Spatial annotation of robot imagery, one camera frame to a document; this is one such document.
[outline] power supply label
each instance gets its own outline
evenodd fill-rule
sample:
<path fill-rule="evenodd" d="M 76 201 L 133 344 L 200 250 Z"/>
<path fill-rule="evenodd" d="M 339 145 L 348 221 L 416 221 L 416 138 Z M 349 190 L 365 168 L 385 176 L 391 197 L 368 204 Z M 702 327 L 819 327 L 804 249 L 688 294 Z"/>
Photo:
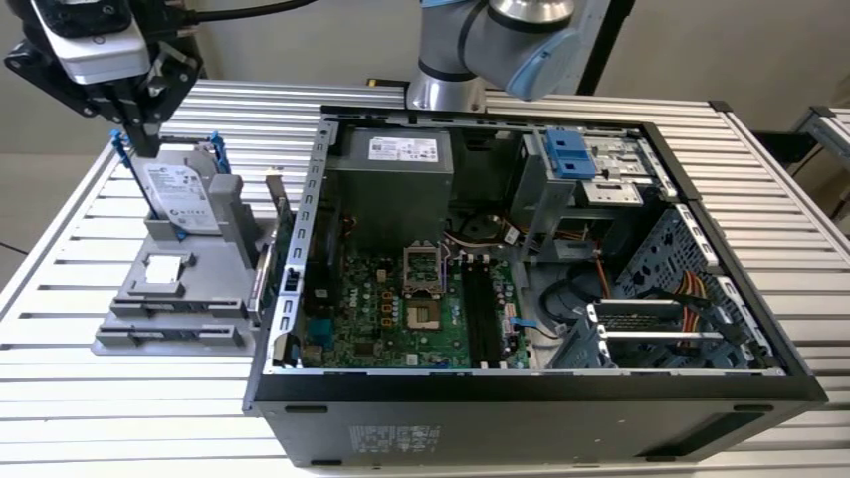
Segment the power supply label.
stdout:
<path fill-rule="evenodd" d="M 439 162 L 436 139 L 373 137 L 369 140 L 369 160 Z"/>
<path fill-rule="evenodd" d="M 431 425 L 352 426 L 351 445 L 357 453 L 433 453 L 439 429 Z"/>

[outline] label sticker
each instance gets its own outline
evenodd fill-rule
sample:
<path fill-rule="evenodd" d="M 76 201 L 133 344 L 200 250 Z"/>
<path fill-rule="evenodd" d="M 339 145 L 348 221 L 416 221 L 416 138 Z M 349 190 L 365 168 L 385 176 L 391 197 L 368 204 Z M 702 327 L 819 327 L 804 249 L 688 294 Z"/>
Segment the label sticker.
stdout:
<path fill-rule="evenodd" d="M 439 162 L 436 139 L 373 137 L 369 141 L 369 160 Z"/>
<path fill-rule="evenodd" d="M 439 426 L 352 426 L 351 445 L 357 453 L 433 453 Z"/>
<path fill-rule="evenodd" d="M 504 242 L 512 246 L 516 243 L 516 239 L 519 239 L 519 231 L 511 226 L 507 234 L 504 234 Z"/>
<path fill-rule="evenodd" d="M 144 171 L 168 220 L 189 233 L 220 232 L 195 170 L 185 166 L 147 164 Z"/>

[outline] wire bundle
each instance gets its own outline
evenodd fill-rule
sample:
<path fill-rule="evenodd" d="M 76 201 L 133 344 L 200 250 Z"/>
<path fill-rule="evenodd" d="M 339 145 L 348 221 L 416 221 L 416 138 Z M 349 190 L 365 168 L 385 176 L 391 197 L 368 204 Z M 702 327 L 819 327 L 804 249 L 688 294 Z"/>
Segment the wire bundle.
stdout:
<path fill-rule="evenodd" d="M 676 289 L 676 294 L 684 294 L 687 296 L 699 297 L 700 299 L 708 298 L 708 292 L 706 290 L 706 283 L 703 279 L 692 271 L 686 271 L 682 276 L 682 282 Z M 684 306 L 682 317 L 682 332 L 695 332 L 700 322 L 700 315 L 691 311 L 688 306 Z"/>

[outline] metal frame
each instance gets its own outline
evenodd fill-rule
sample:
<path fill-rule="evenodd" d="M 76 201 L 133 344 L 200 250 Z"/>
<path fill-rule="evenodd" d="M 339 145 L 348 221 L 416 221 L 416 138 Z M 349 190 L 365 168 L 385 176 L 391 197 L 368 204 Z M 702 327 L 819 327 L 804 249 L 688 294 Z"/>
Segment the metal frame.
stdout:
<path fill-rule="evenodd" d="M 261 182 L 267 170 L 281 173 L 287 193 L 293 202 L 300 199 L 319 105 L 396 108 L 403 103 L 400 89 L 200 82 L 164 132 L 197 137 L 221 132 L 233 170 L 245 178 L 243 199 L 263 215 L 273 210 L 271 202 L 261 201 L 268 196 Z M 491 92 L 488 104 L 493 113 L 656 124 L 830 404 L 696 464 L 606 470 L 568 465 L 448 467 L 356 474 L 846 476 L 850 263 L 839 250 L 847 245 L 828 234 L 822 214 L 806 205 L 746 129 L 704 102 L 554 96 L 527 104 Z M 291 463 L 271 431 L 240 416 L 245 359 L 93 358 L 87 351 L 143 231 L 144 206 L 129 176 L 121 168 L 113 173 L 109 157 L 101 161 L 0 295 L 0 302 L 8 301 L 0 322 L 0 415 L 14 419 L 0 427 L 2 437 L 6 432 L 13 437 L 0 440 L 0 452 L 6 452 L 0 461 L 24 463 L 20 468 L 5 466 L 4 472 L 285 472 Z"/>
<path fill-rule="evenodd" d="M 808 133 L 850 170 L 850 109 L 812 107 L 796 122 L 794 130 Z"/>

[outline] blue latch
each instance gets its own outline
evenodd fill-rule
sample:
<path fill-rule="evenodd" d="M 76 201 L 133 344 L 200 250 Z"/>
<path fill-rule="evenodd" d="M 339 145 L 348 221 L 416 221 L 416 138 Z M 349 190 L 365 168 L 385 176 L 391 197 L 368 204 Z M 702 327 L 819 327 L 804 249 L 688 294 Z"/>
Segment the blue latch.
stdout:
<path fill-rule="evenodd" d="M 215 148 L 215 159 L 217 163 L 219 174 L 232 174 L 229 170 L 229 160 L 227 159 L 227 148 L 224 147 L 224 139 L 217 135 L 217 131 L 209 137 L 209 143 Z"/>
<path fill-rule="evenodd" d="M 559 178 L 592 179 L 596 177 L 596 165 L 587 152 L 584 137 L 578 131 L 547 128 L 546 152 Z"/>

